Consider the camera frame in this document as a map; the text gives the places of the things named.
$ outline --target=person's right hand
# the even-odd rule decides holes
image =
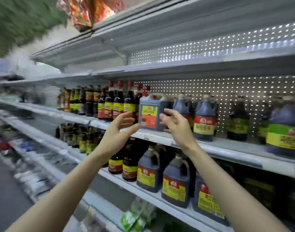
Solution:
[[[182,148],[184,153],[194,147],[194,145],[197,146],[198,144],[190,130],[188,120],[178,111],[172,109],[165,109],[164,111],[171,116],[161,113],[159,115],[162,121],[161,124],[168,126],[169,129],[167,131],[172,134],[174,141]]]

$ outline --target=gray floor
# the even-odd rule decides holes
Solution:
[[[0,232],[5,231],[32,205],[0,159]]]

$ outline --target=supermarket aisle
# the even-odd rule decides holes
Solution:
[[[0,159],[0,232],[5,231],[32,205]]]

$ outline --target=green foliage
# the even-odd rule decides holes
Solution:
[[[56,0],[0,0],[0,57],[66,24],[66,13],[55,5]]]

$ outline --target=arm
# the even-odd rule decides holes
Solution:
[[[225,212],[236,232],[289,231],[268,209],[240,186],[197,144],[188,120],[178,111],[165,109],[160,115],[175,142],[192,160],[197,171]]]
[[[134,119],[130,118],[131,114],[119,115],[110,124],[97,148],[6,232],[62,231],[103,164],[140,128],[139,124],[132,125]],[[130,128],[120,132],[120,129],[127,127]]]

